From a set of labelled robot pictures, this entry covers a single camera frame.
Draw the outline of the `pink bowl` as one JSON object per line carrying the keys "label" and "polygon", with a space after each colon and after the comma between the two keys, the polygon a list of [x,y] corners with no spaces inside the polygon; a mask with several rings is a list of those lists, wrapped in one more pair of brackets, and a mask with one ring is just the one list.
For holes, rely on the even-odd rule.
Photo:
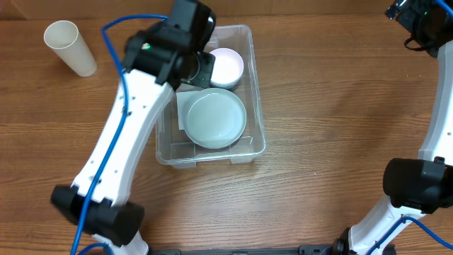
{"label": "pink bowl", "polygon": [[229,48],[217,48],[210,52],[215,56],[210,83],[213,86],[230,89],[241,79],[244,63],[240,54]]}

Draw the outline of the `grey plate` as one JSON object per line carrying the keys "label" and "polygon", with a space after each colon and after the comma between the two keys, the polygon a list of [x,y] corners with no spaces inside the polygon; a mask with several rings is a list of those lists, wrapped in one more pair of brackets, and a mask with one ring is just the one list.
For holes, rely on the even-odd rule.
{"label": "grey plate", "polygon": [[184,122],[184,131],[195,144],[207,149],[221,149],[242,136],[247,111],[236,94],[226,89],[204,89],[193,99]]}

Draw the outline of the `beige cup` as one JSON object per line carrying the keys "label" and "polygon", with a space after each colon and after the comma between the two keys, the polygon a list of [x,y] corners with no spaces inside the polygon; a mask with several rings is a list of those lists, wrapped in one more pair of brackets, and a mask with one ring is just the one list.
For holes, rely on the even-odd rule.
{"label": "beige cup", "polygon": [[97,63],[78,27],[71,21],[55,21],[43,35],[45,44],[80,77],[89,77]]}

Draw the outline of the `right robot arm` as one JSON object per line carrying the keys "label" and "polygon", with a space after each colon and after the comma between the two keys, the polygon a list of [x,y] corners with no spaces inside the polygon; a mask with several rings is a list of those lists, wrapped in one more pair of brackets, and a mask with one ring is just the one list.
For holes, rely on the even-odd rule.
{"label": "right robot arm", "polygon": [[416,52],[438,61],[438,83],[430,126],[417,159],[394,158],[383,176],[384,195],[356,225],[345,229],[324,254],[395,254],[391,241],[414,223],[451,249],[420,222],[439,208],[452,206],[452,2],[395,1],[386,16],[417,42]]}

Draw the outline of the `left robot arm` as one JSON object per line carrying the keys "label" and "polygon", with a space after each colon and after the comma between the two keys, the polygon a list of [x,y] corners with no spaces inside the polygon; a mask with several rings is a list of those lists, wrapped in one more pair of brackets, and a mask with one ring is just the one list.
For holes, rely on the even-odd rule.
{"label": "left robot arm", "polygon": [[216,26],[214,11],[199,1],[177,0],[168,16],[154,15],[151,27],[125,43],[119,58],[116,98],[86,165],[69,185],[57,185],[53,206],[76,225],[71,252],[82,234],[104,254],[150,254],[139,228],[144,208],[129,200],[135,169],[151,131],[182,84],[207,88],[214,65],[204,48]]}

